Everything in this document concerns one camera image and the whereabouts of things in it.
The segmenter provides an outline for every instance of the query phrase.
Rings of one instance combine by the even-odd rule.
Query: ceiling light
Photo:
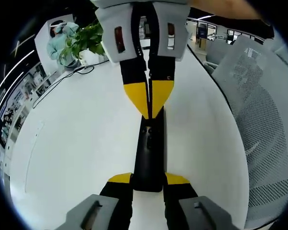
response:
[[[35,36],[35,34],[34,34],[34,35],[31,35],[31,36],[28,37],[26,40],[24,40],[23,42],[21,42],[21,43],[19,44],[18,48],[19,48],[23,43],[27,42],[30,38],[32,38],[32,37],[34,37],[34,36]]]
[[[201,18],[198,18],[197,20],[202,20],[202,19],[205,19],[205,18],[210,18],[212,17],[213,15],[208,15],[208,16],[205,16],[205,17],[201,17]]]
[[[19,74],[19,76],[16,78],[16,80],[13,82],[13,84],[10,86],[10,88],[7,90],[7,92],[5,93],[5,95],[3,96],[2,100],[0,101],[0,107],[2,102],[4,101],[6,95],[8,95],[9,91],[12,89],[13,85],[17,82],[17,80],[24,74],[24,72],[22,72],[21,74]]]
[[[16,45],[16,49],[15,49],[15,56],[14,56],[14,58],[16,57],[18,47],[19,47],[19,41],[17,42],[17,45]]]
[[[3,78],[5,77],[5,69],[6,69],[6,65],[4,64]]]
[[[10,70],[10,72],[8,72],[8,74],[5,76],[5,78],[3,79],[3,81],[0,83],[0,87],[2,86],[2,84],[5,82],[5,80],[7,79],[7,77],[10,75],[10,73],[23,61],[25,60],[29,55],[31,55],[35,50],[32,50],[30,53],[28,53],[26,56],[24,56],[19,62],[17,62],[16,65],[14,65],[14,67]]]

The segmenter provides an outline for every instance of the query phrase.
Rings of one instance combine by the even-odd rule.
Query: gray chair backrest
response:
[[[288,46],[275,28],[274,38],[266,39],[264,46],[278,55],[288,65]]]
[[[215,41],[210,42],[206,48],[206,60],[219,64],[231,47],[232,45],[227,44],[224,39],[216,39]]]
[[[245,228],[277,218],[288,203],[288,65],[239,36],[213,72],[246,151],[250,198]]]

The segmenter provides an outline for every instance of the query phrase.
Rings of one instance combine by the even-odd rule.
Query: black cable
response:
[[[79,73],[81,75],[85,75],[85,74],[88,74],[90,72],[92,72],[94,69],[95,69],[95,66],[98,66],[100,64],[103,64],[105,62],[108,62],[109,60],[106,60],[106,61],[103,61],[103,62],[100,62],[98,64],[95,64],[95,65],[88,65],[88,66],[85,66],[85,67],[80,67],[80,68],[77,68],[75,69],[72,73],[69,73],[68,75],[66,75],[65,77],[63,77],[62,79],[58,80],[57,82],[55,82],[54,84],[50,85],[50,87],[46,90],[46,94],[44,95],[41,95],[41,97],[43,96],[43,98],[38,98],[32,105],[32,108],[35,109],[39,103],[42,102],[42,100],[44,100],[45,97],[47,97],[64,79],[66,78],[70,78],[72,75],[74,75],[75,73]],[[88,69],[88,68],[92,68],[91,70],[89,70],[88,72],[85,72],[85,73],[81,73],[79,71],[83,70],[83,69]]]

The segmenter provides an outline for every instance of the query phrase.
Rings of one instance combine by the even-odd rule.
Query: potted plant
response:
[[[105,60],[105,51],[101,45],[103,29],[98,21],[78,29],[75,36],[66,39],[66,47],[61,58],[72,54],[83,65],[93,65]]]

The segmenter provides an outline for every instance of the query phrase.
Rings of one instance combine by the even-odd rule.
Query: gray gripper housing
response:
[[[96,3],[97,6],[101,2],[103,1],[93,1],[93,3]],[[137,57],[136,50],[133,46],[131,34],[132,4],[130,3],[130,1],[121,0],[119,2],[129,3],[121,5],[116,4],[107,8],[99,8],[96,11],[96,16],[104,30],[102,35],[102,46],[107,56],[113,63],[118,63],[120,61]],[[174,57],[176,58],[176,60],[182,59],[188,41],[188,32],[185,24],[190,12],[190,7],[186,4],[182,4],[185,2],[186,0],[153,2],[153,6],[157,13],[159,22],[158,56]],[[173,49],[168,49],[168,23],[173,24],[175,29]],[[115,28],[117,27],[121,27],[122,30],[122,37],[125,46],[125,51],[123,51],[122,53],[118,52],[116,46]]]
[[[179,200],[190,230],[239,230],[230,214],[206,196]]]
[[[81,223],[95,201],[98,201],[102,207],[96,215],[91,230],[107,230],[118,199],[94,194],[71,209],[66,214],[65,223],[55,230],[82,230]]]

